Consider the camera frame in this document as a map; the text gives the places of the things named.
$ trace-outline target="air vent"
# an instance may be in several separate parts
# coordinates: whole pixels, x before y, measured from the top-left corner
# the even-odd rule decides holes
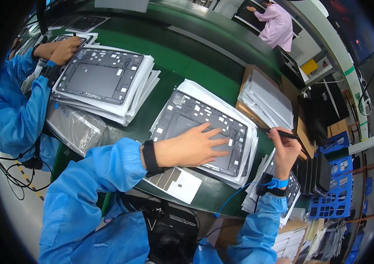
[[[220,14],[231,19],[237,13],[242,3],[243,0],[228,0],[226,5],[221,9]]]
[[[303,51],[296,46],[294,43],[291,45],[291,52],[289,52],[290,56],[297,61],[303,55]]]

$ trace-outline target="worker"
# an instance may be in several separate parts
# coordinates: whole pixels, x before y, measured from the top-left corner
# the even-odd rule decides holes
[[[3,62],[0,70],[0,151],[18,158],[27,168],[49,171],[55,161],[59,141],[42,134],[51,82],[47,78],[68,61],[81,44],[79,37],[40,44],[23,56]],[[27,99],[21,83],[35,70],[38,59],[49,60],[42,76],[34,80]]]
[[[191,128],[171,139],[147,141],[141,145],[122,138],[114,145],[94,147],[79,162],[68,167],[53,182],[43,205],[43,226],[40,235],[39,263],[139,263],[147,260],[150,247],[142,211],[129,211],[122,202],[114,204],[113,219],[96,231],[101,210],[96,206],[98,192],[122,193],[132,189],[148,173],[162,167],[195,167],[228,155],[211,147],[227,144],[228,139],[210,137],[220,128],[204,132],[209,123]],[[301,145],[295,139],[280,138],[278,130],[270,130],[276,147],[275,167],[278,182],[288,181],[290,170]],[[279,186],[278,192],[285,187]],[[264,194],[257,212],[249,214],[237,237],[238,245],[227,250],[232,263],[275,263],[277,254],[271,247],[278,233],[279,219],[287,210],[283,195]],[[193,263],[222,263],[206,238],[200,241]]]
[[[285,51],[291,51],[293,42],[293,21],[290,14],[274,0],[262,0],[265,13],[259,13],[256,8],[248,6],[261,22],[266,22],[264,30],[259,35],[264,42],[274,48],[279,45]]]

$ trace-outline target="black bag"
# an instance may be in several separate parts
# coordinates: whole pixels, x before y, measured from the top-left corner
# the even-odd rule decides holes
[[[199,231],[194,214],[172,207],[165,200],[155,202],[125,194],[121,199],[127,209],[143,212],[150,261],[156,264],[193,262]]]

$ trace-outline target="black wristband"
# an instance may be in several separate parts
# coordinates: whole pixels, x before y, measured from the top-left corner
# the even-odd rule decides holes
[[[36,46],[33,47],[33,50],[31,51],[31,58],[35,61],[35,60],[38,60],[39,57],[36,57],[35,56],[35,50],[37,49],[37,47],[40,45],[40,43]]]
[[[55,64],[53,67],[45,66],[42,68],[42,71],[40,72],[41,75],[43,75],[49,80],[48,87],[50,88],[53,87],[60,73],[61,73],[61,66],[59,66],[58,64]]]
[[[153,143],[154,142],[152,140],[147,140],[143,144],[143,158],[148,171],[146,177],[151,177],[153,175],[165,172],[164,169],[159,168],[158,163],[156,162],[155,148]]]
[[[278,188],[268,189],[268,193],[272,193],[273,195],[279,196],[279,197],[285,196],[285,190],[281,190]]]

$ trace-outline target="hand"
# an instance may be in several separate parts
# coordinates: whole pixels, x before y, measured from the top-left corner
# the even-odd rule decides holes
[[[20,44],[20,42],[21,42],[22,40],[23,40],[22,38],[16,38],[16,39],[14,39],[14,43],[13,43],[13,45],[11,46],[11,50],[15,50],[15,48]]]
[[[289,264],[290,263],[290,258],[289,257],[286,257],[286,258],[280,258],[278,259],[275,264]]]
[[[61,41],[41,44],[33,51],[33,55],[38,58],[49,60],[60,43]]]
[[[175,138],[155,142],[154,149],[158,166],[161,168],[197,167],[215,161],[215,157],[227,156],[228,151],[216,151],[211,147],[228,144],[229,139],[209,139],[222,131],[216,128],[202,133],[209,126],[210,123],[204,123]]]
[[[79,50],[81,40],[79,37],[71,37],[58,43],[59,46],[49,60],[62,66]]]
[[[248,11],[252,11],[253,13],[255,13],[257,10],[256,10],[256,8],[254,8],[254,7],[252,7],[252,6],[248,6],[247,7],[247,10]]]
[[[292,132],[288,129],[276,127],[269,130],[268,137],[274,142],[275,145],[275,177],[280,180],[288,179],[291,168],[293,167],[299,153],[301,151],[301,144],[296,139],[280,137],[278,131],[285,133]]]

